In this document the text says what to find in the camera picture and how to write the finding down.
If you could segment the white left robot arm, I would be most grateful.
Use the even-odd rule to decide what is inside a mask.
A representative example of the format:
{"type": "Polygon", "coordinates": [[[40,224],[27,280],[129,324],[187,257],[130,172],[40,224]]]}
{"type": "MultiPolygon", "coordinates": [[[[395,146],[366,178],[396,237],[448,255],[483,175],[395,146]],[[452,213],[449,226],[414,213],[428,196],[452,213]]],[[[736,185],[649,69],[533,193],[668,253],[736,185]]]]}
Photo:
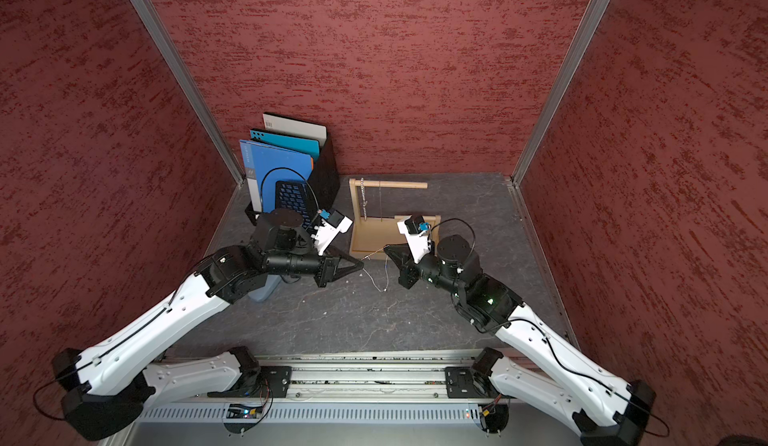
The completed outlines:
{"type": "Polygon", "coordinates": [[[166,298],[122,330],[84,350],[67,348],[53,361],[64,390],[60,420],[89,441],[105,439],[143,412],[198,396],[269,401],[275,392],[245,347],[210,358],[160,364],[158,358],[208,318],[257,290],[271,277],[310,277],[324,287],[362,269],[361,261],[332,247],[352,221],[322,210],[310,229],[293,210],[258,214],[246,244],[203,258],[166,298]]]}

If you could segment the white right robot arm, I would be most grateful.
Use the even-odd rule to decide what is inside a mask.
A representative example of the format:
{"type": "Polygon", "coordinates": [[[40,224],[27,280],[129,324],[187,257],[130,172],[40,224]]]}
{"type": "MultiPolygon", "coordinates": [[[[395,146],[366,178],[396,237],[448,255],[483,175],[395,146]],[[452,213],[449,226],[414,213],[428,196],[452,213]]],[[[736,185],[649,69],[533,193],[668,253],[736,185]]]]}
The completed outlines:
{"type": "Polygon", "coordinates": [[[388,245],[385,254],[411,288],[423,281],[449,292],[455,310],[482,333],[516,349],[532,372],[487,348],[473,368],[502,396],[521,400],[559,421],[584,445],[637,445],[646,433],[656,393],[644,381],[628,382],[590,360],[557,334],[510,287],[486,273],[459,235],[436,246],[418,237],[388,245]]]}

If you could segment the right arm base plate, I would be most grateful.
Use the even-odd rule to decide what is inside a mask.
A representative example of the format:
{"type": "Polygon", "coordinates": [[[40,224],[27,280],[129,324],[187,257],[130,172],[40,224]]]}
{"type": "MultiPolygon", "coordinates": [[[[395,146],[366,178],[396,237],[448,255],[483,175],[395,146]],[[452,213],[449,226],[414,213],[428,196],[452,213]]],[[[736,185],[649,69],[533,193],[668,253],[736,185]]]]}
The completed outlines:
{"type": "Polygon", "coordinates": [[[444,373],[449,398],[495,399],[498,396],[489,378],[472,368],[446,367],[444,373]]]}

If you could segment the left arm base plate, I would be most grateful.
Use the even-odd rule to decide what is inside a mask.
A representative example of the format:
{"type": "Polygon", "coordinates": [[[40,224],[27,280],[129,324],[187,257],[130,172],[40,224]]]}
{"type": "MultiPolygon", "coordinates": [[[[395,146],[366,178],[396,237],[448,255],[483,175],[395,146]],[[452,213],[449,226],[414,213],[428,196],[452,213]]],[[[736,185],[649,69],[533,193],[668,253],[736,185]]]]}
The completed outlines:
{"type": "Polygon", "coordinates": [[[262,401],[285,398],[291,383],[290,366],[259,366],[246,371],[229,389],[209,392],[209,398],[255,398],[262,401]]]}

